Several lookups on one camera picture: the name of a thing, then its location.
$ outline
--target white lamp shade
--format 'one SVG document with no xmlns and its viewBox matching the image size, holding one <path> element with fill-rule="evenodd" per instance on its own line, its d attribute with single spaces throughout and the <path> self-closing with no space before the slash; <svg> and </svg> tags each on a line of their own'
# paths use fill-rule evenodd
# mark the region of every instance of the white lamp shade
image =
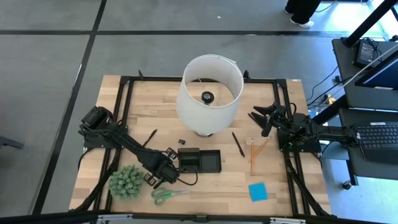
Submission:
<svg viewBox="0 0 398 224">
<path fill-rule="evenodd" d="M 226 85 L 234 96 L 227 105 L 210 106 L 194 99 L 186 84 L 199 78 L 210 78 Z M 243 91 L 243 76 L 236 63 L 219 55 L 202 55 L 185 68 L 177 97 L 177 114 L 191 130 L 213 134 L 233 121 Z"/>
</svg>

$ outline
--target wooden table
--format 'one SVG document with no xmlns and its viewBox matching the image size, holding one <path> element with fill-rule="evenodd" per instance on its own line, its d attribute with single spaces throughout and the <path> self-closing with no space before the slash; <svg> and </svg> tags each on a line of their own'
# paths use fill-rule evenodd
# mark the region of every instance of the wooden table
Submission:
<svg viewBox="0 0 398 224">
<path fill-rule="evenodd" d="M 113 111 L 118 92 L 120 76 L 105 75 L 99 90 L 97 106 L 104 106 Z M 307 104 L 300 80 L 287 80 L 290 102 L 297 105 L 297 112 L 307 113 Z M 177 150 L 180 147 L 199 147 L 205 149 L 220 149 L 222 171 L 218 174 L 199 174 L 198 183 L 187 186 L 181 182 L 162 186 L 170 190 L 190 190 L 191 194 L 172 197 L 161 207 L 156 207 L 150 192 L 152 188 L 144 184 L 139 197 L 134 200 L 113 199 L 112 212 L 138 213 L 177 213 L 177 214 L 208 214 L 208 215 L 278 215 L 291 216 L 292 209 L 287 185 L 287 175 L 283 155 L 279 151 L 275 128 L 271 131 L 271 140 L 256 157 L 256 173 L 251 175 L 250 163 L 251 138 L 255 149 L 265 140 L 261 136 L 261 128 L 251 120 L 247 113 L 253 111 L 253 106 L 269 106 L 274 102 L 274 92 L 271 84 L 245 83 L 239 102 L 238 112 L 231 125 L 220 133 L 209 138 L 201 138 L 189 130 L 178 119 L 175 100 L 180 87 L 179 82 L 142 82 L 135 81 L 129 109 L 127 125 L 129 134 L 141 144 L 154 129 L 156 135 L 147 147 L 166 150 L 168 147 Z M 202 91 L 210 90 L 216 96 L 221 94 L 222 101 L 231 97 L 219 83 L 194 83 L 190 93 L 200 97 Z M 122 97 L 124 102 L 126 90 Z M 246 158 L 243 158 L 231 135 L 234 132 L 241 143 Z M 180 145 L 179 139 L 186 140 Z M 81 162 L 73 191 L 70 208 L 79 206 L 84 198 L 93 190 L 98 182 L 104 149 L 94 149 Z M 328 196 L 323 181 L 319 161 L 309 153 L 301 153 L 305 183 L 309 191 L 324 210 L 330 212 Z M 123 149 L 119 168 L 129 164 L 138 164 L 131 152 Z M 195 181 L 195 174 L 182 174 L 186 182 Z M 268 200 L 252 202 L 248 185 L 264 182 L 268 191 Z M 104 208 L 108 186 L 104 188 L 100 208 Z M 300 191 L 296 186 L 298 208 L 303 212 Z"/>
</svg>

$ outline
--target scissors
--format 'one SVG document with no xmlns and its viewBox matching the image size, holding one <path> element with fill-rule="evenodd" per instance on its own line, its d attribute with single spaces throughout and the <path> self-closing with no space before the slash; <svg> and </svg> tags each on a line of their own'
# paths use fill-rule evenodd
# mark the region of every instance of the scissors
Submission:
<svg viewBox="0 0 398 224">
<path fill-rule="evenodd" d="M 176 195 L 183 195 L 183 194 L 189 194 L 190 191 L 187 190 L 181 190 L 181 191 L 173 191 L 173 190 L 167 190 L 164 188 L 159 188 L 156 190 L 153 190 L 150 196 L 155 200 L 155 205 L 161 206 L 163 203 L 166 201 L 166 199 L 176 196 Z"/>
</svg>

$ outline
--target computer monitor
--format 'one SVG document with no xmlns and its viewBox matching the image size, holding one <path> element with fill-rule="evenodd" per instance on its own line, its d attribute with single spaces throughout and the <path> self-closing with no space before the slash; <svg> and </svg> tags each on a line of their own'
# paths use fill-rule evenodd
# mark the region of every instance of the computer monitor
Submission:
<svg viewBox="0 0 398 224">
<path fill-rule="evenodd" d="M 370 69 L 355 85 L 398 90 L 398 50 Z"/>
</svg>

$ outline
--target keyboard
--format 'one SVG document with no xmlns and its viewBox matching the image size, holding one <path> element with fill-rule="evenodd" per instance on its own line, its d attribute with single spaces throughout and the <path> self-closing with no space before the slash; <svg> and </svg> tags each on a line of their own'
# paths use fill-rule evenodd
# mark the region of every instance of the keyboard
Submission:
<svg viewBox="0 0 398 224">
<path fill-rule="evenodd" d="M 398 122 L 361 124 L 354 130 L 366 160 L 398 164 Z"/>
</svg>

